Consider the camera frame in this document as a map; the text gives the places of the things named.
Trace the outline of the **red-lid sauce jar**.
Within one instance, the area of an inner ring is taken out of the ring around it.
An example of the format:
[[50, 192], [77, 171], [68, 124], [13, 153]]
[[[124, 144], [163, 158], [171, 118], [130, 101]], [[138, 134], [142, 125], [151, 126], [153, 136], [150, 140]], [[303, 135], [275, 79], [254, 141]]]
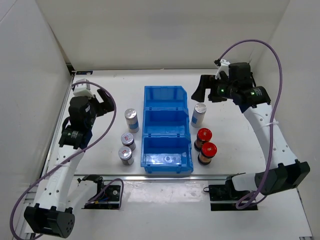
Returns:
[[194, 148], [200, 152], [202, 146], [209, 142], [212, 138], [212, 132], [208, 128], [200, 128], [196, 135], [196, 140], [194, 141]]
[[198, 154], [198, 161], [202, 165], [209, 165], [217, 152], [218, 149], [214, 143], [206, 142], [202, 145], [200, 153]]

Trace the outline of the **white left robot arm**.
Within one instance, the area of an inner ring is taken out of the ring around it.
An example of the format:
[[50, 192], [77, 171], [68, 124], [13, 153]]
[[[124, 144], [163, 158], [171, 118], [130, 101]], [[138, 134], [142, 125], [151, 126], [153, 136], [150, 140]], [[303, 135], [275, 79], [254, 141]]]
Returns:
[[94, 174], [81, 178], [78, 188], [69, 192], [80, 160], [92, 147], [90, 140], [96, 118], [116, 112], [109, 93], [102, 88], [97, 92], [102, 102], [89, 90], [74, 93], [69, 102], [69, 116], [62, 124], [55, 167], [48, 172], [48, 182], [39, 199], [24, 211], [25, 220], [38, 236], [68, 238], [75, 224], [76, 211], [105, 194], [103, 178]]

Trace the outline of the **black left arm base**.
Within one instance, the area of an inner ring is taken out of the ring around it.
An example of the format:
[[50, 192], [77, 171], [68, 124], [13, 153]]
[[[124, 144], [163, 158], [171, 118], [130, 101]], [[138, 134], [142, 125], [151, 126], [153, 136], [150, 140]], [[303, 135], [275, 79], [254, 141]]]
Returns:
[[105, 184], [100, 175], [90, 174], [77, 179], [78, 183], [91, 181], [96, 184], [96, 195], [90, 199], [83, 209], [92, 210], [119, 210], [122, 205], [124, 181], [121, 178], [111, 180]]

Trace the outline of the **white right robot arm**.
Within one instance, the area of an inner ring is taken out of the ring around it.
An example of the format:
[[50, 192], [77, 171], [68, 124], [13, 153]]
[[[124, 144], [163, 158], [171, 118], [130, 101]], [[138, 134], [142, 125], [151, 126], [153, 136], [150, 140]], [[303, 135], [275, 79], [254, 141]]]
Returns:
[[262, 149], [266, 169], [259, 173], [233, 175], [224, 193], [230, 200], [243, 192], [259, 191], [263, 196], [295, 189], [310, 172], [309, 164], [298, 160], [287, 144], [273, 115], [275, 106], [262, 86], [256, 86], [251, 66], [246, 62], [222, 64], [216, 75], [203, 74], [191, 99], [213, 103], [228, 99], [239, 106], [250, 123]]

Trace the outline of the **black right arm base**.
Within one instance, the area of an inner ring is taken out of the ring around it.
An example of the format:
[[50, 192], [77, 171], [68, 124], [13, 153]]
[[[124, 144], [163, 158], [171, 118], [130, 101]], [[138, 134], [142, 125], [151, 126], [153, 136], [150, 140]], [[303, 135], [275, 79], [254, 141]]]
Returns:
[[258, 207], [252, 202], [244, 209], [237, 209], [236, 203], [250, 191], [237, 191], [230, 177], [223, 184], [209, 184], [203, 188], [203, 192], [209, 194], [210, 210], [212, 212], [228, 211], [257, 211]]

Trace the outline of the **silver-lid white bottle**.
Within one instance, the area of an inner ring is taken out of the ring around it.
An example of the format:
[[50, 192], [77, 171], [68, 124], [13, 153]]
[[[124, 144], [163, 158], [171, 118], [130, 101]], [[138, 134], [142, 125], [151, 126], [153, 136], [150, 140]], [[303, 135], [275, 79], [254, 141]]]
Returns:
[[137, 133], [139, 131], [139, 121], [137, 111], [133, 108], [128, 108], [124, 112], [124, 117], [130, 133]]
[[205, 117], [205, 114], [206, 114], [206, 111], [207, 111], [207, 107], [204, 103], [197, 103], [194, 106], [193, 114], [192, 114], [192, 118], [191, 118], [191, 125], [194, 128], [201, 127], [203, 120], [204, 120], [204, 117]]

